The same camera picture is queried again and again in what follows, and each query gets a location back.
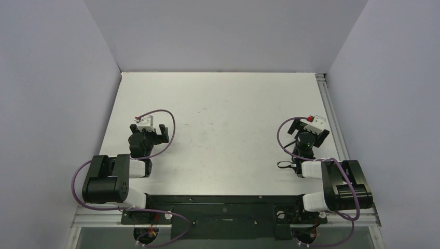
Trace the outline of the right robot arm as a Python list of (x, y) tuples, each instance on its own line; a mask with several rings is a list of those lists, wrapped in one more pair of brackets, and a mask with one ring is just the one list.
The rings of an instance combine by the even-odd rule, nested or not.
[(290, 168), (300, 178), (322, 182), (322, 190), (303, 195), (302, 202), (293, 206), (293, 216), (300, 222), (307, 221), (313, 212), (355, 210), (373, 206), (373, 195), (357, 160), (339, 161), (333, 157), (317, 158), (314, 148), (319, 148), (329, 135), (326, 119), (320, 116), (290, 118), (288, 134), (294, 136), (292, 150), (281, 145), (291, 156)]

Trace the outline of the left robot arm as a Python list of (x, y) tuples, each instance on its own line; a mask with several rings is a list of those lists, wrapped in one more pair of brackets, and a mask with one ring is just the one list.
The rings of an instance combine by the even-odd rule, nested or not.
[(150, 159), (155, 145), (169, 143), (168, 128), (160, 124), (157, 133), (151, 125), (131, 124), (129, 154), (115, 157), (97, 155), (91, 160), (81, 194), (86, 203), (112, 204), (135, 209), (134, 216), (142, 223), (151, 222), (155, 209), (148, 205), (147, 195), (129, 186), (129, 180), (147, 178), (152, 172)]

